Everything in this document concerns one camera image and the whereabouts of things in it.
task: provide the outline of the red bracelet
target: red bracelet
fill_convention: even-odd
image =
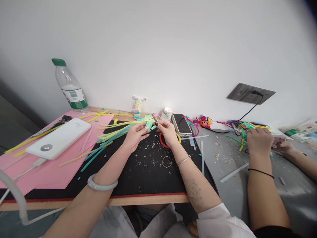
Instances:
[[[165,147],[166,149],[170,149],[170,147],[167,146],[166,144],[164,144],[163,141],[162,141],[162,132],[159,134],[159,141],[161,142],[163,147]]]

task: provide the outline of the white bangle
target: white bangle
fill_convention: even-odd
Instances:
[[[184,163],[186,160],[188,160],[191,156],[189,155],[186,159],[182,160],[177,166],[179,167],[182,163]]]
[[[118,185],[118,180],[115,181],[114,184],[112,185],[99,185],[99,184],[96,184],[94,183],[93,181],[93,178],[95,177],[96,174],[93,174],[89,177],[88,179],[88,186],[93,189],[93,190],[96,190],[96,191],[109,191],[111,189],[114,189],[117,185]]]

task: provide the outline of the wooden table edge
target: wooden table edge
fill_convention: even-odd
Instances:
[[[27,210],[41,209],[58,209],[68,206],[72,201],[47,201],[47,202],[28,202]],[[185,194],[174,195],[156,195],[142,197],[123,197],[110,198],[107,206],[129,206],[129,205],[148,205],[148,204],[165,204],[165,203],[187,203],[190,202]],[[17,203],[3,203],[0,211],[17,211],[19,205]]]

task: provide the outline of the black bracelet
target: black bracelet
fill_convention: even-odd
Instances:
[[[269,175],[270,177],[272,177],[273,179],[275,179],[273,175],[270,175],[270,174],[264,173],[264,172],[262,172],[262,171],[260,171],[260,170],[256,170],[256,169],[248,169],[248,171],[250,171],[250,170],[258,171],[258,172],[260,172],[260,173],[263,173],[263,174]]]

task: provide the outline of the forearm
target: forearm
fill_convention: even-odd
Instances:
[[[271,175],[272,167],[269,155],[250,153],[250,168]],[[290,227],[288,215],[272,177],[250,170],[248,205],[252,230],[269,225]]]
[[[177,164],[188,157],[187,152],[179,143],[171,146],[171,149]],[[213,187],[191,159],[182,163],[179,166],[179,170],[186,187],[188,198],[197,213],[204,212],[221,203]]]
[[[283,155],[312,180],[317,182],[317,162],[313,161],[299,150],[292,153],[283,153]]]
[[[95,175],[99,185],[111,185],[120,176],[130,156],[120,147]],[[95,191],[86,186],[54,222],[44,237],[88,237],[102,214],[112,190]]]

